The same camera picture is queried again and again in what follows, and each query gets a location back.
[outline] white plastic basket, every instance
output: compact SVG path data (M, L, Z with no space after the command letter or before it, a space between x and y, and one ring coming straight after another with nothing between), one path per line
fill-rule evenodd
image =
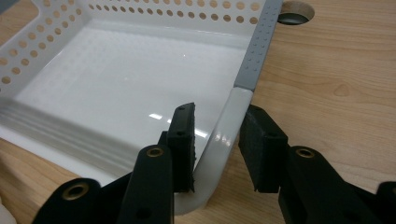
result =
M33 2L39 16L0 48L0 137L104 185L133 170L177 106L195 102L196 193L175 203L179 214L202 206L245 116L281 1Z

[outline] perforated basket side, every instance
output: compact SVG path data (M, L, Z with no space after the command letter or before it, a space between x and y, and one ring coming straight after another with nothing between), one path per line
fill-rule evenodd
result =
M251 36L265 0L84 0L94 19Z
M0 98L16 95L88 22L75 0L34 0L39 15L0 48Z

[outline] wooden table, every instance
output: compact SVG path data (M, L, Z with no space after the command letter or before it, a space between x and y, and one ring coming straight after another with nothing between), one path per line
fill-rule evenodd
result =
M252 103L290 144L317 149L348 182L372 192L396 180L396 1L304 0L316 12L279 24ZM0 45L37 15L21 0L0 16ZM76 175L0 140L0 196L19 223ZM283 223L276 194L253 191L237 146L205 208L176 223Z

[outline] screw hole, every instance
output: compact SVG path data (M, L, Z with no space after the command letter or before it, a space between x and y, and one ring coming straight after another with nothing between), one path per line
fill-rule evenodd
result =
M162 154L163 154L163 149L159 147L151 148L147 152L147 155L149 157L160 157Z
M301 25L311 21L314 15L315 10L307 3L289 1L283 3L277 22L284 25Z
M64 191L62 197L67 201L74 201L75 199L79 199L84 196L90 186L87 183L81 182L77 183Z
M305 149L305 148L297 149L296 153L297 153L297 155L299 155L301 157L304 157L304 158L308 158L308 159L311 159L311 158L315 157L315 154L311 150L308 150L308 149Z

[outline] basket bottom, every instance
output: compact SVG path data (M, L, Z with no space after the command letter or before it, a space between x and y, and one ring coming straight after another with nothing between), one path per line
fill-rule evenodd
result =
M91 21L2 110L4 124L121 176L169 128L175 108L195 102L198 161L248 41Z

